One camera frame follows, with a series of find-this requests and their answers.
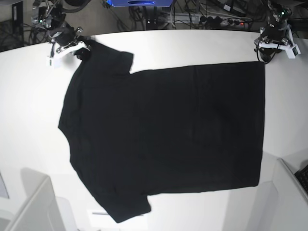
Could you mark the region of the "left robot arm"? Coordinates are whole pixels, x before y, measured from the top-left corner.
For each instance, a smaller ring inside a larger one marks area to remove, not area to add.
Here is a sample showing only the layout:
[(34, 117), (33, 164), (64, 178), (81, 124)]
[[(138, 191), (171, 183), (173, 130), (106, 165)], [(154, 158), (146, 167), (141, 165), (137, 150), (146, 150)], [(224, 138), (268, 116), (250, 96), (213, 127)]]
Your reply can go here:
[(260, 35), (255, 39), (254, 51), (261, 49), (261, 45), (275, 44), (274, 48), (280, 49), (279, 46), (293, 46), (291, 39), (292, 31), (288, 19), (293, 12), (288, 6), (279, 4), (278, 0), (267, 0), (267, 19), (266, 25), (259, 29)]

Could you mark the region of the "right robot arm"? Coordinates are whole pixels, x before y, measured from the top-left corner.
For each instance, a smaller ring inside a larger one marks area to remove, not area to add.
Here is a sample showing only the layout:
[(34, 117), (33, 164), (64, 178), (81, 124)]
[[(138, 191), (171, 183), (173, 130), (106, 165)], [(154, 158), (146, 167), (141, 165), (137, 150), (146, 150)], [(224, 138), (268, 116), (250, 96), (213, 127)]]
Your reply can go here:
[(74, 28), (66, 21), (68, 13), (77, 13), (83, 10), (88, 0), (82, 0), (74, 9), (63, 7), (61, 0), (36, 0), (32, 4), (32, 26), (46, 32), (51, 44), (48, 65), (52, 66), (56, 60), (67, 54), (76, 56), (80, 60), (90, 58), (91, 47), (87, 40), (80, 35), (81, 27)]

